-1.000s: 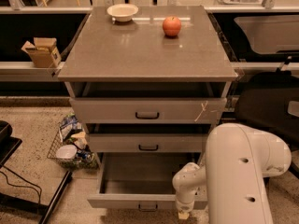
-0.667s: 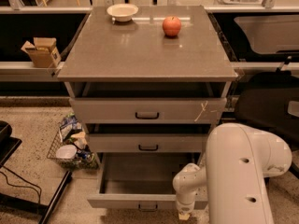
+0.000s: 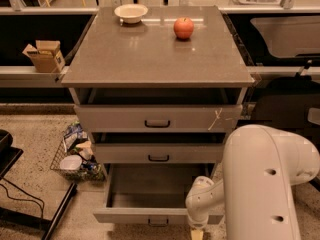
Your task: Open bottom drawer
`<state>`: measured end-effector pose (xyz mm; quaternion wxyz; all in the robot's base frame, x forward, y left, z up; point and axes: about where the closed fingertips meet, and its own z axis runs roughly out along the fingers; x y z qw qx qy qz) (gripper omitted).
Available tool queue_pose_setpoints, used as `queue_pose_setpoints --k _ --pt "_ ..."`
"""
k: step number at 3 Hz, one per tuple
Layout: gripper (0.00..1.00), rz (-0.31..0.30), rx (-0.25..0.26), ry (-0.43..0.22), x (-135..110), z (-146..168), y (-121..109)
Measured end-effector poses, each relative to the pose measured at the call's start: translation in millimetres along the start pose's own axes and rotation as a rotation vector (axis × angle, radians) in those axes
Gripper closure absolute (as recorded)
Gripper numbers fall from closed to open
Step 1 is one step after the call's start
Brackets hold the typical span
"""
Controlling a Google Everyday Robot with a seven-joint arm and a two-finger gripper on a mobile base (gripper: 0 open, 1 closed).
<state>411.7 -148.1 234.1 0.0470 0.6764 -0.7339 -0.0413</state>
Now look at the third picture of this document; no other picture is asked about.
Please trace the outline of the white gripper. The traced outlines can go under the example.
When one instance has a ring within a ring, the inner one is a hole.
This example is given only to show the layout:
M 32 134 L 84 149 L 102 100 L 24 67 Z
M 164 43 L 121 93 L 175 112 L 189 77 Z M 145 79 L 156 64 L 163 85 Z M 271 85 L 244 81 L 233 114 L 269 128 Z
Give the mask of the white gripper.
M 205 176 L 195 179 L 185 199 L 188 223 L 193 230 L 191 240 L 203 240 L 202 229 L 208 224 L 209 210 L 213 204 L 214 182 Z

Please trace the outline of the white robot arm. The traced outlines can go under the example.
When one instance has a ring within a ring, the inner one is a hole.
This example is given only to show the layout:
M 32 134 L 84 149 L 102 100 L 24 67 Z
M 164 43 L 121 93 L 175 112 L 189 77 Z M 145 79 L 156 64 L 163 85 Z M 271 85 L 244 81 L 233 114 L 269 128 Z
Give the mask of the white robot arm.
M 237 128 L 228 137 L 223 178 L 199 176 L 185 200 L 197 240 L 209 212 L 223 204 L 227 240 L 301 240 L 291 187 L 319 173 L 319 152 L 303 136 L 263 125 Z

